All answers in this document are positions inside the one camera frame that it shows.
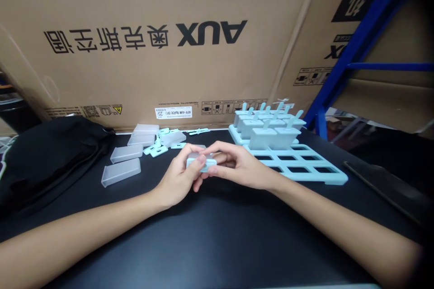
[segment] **chinese characters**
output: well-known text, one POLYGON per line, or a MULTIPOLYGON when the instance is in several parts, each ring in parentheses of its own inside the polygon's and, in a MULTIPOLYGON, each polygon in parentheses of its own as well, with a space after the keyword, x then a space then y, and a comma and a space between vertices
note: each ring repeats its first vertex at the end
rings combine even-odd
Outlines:
MULTIPOLYGON (((155 28, 153 26, 148 25, 149 28, 148 34, 152 47, 158 47, 161 49, 162 47, 168 46, 167 34, 168 30, 165 29, 167 25, 163 25, 160 28, 155 28)), ((120 30, 113 28, 97 28, 96 32, 98 34, 95 40, 99 39, 99 47, 97 47, 97 42, 95 42, 92 35, 95 33, 95 30, 91 29, 70 29, 69 35, 67 35, 63 31, 46 31, 44 32, 45 37, 51 45, 54 53, 63 54, 63 53, 75 53, 74 49, 77 48, 78 51, 87 51, 90 53, 91 51, 121 51, 125 48, 133 48, 138 50, 140 47, 146 47, 145 41, 143 39, 143 34, 141 33, 141 26, 138 26, 134 32, 134 29, 131 27, 121 27, 120 30), (125 40, 125 46, 121 44, 122 36, 125 40), (68 39, 73 39, 75 43, 70 43, 68 39)))

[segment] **barcode label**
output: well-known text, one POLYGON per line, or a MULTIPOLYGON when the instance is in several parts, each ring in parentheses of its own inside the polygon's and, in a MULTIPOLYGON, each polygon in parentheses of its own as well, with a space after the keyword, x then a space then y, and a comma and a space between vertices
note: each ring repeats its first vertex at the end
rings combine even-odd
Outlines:
POLYGON ((191 106, 156 108, 155 116, 159 120, 172 118, 192 118, 191 106))

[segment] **black cloth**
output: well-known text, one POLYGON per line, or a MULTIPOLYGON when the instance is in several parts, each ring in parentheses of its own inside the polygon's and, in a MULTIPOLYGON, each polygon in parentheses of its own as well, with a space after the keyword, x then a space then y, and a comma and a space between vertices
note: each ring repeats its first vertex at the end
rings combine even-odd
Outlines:
POLYGON ((84 117, 61 117, 22 133, 6 154, 0 216, 32 213, 74 184, 108 152, 113 129, 84 117))

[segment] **right hand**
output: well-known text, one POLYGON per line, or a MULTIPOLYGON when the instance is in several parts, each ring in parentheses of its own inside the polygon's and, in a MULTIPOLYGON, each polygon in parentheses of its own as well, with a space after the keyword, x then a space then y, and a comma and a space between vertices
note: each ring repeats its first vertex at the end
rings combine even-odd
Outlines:
POLYGON ((203 155, 211 153, 214 153, 212 158, 217 161, 217 166, 211 166, 208 173, 203 173, 195 182, 195 192, 199 191, 203 179, 213 176, 259 190, 276 188, 276 183, 281 178, 278 172, 262 164, 242 146, 216 141, 200 152, 203 155))

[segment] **blue metal shelf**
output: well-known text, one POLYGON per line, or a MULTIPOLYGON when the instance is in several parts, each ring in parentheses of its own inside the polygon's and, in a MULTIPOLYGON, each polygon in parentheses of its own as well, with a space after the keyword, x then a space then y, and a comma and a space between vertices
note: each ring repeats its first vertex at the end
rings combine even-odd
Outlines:
POLYGON ((309 130, 327 140, 325 112, 335 102, 355 70, 434 71, 434 63, 365 63, 363 60, 406 0, 374 0, 351 37, 345 52, 307 111, 309 130))

